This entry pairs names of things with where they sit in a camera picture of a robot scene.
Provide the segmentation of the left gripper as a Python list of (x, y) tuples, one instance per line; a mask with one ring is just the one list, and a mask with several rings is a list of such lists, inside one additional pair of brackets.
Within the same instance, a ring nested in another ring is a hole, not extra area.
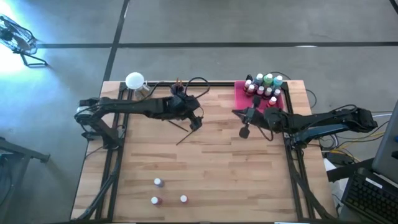
[(190, 128), (196, 131), (202, 126), (202, 116), (196, 116), (194, 111), (201, 106), (199, 101), (192, 96), (169, 96), (164, 98), (165, 110), (164, 119), (185, 120), (189, 119), (192, 123)]

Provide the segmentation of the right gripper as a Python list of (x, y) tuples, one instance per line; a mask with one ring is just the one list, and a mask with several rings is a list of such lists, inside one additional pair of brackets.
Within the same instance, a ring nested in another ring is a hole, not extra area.
[[(243, 110), (232, 110), (231, 112), (236, 114), (243, 123), (243, 127), (239, 130), (239, 136), (243, 139), (247, 139), (250, 134), (249, 126), (253, 125), (258, 128), (260, 133), (265, 139), (273, 139), (274, 131), (272, 130), (271, 122), (268, 117), (265, 117), (265, 112), (261, 113), (257, 108), (261, 104), (261, 98), (255, 96), (252, 101), (252, 106)], [(267, 137), (263, 131), (267, 129), (270, 131), (271, 136)]]

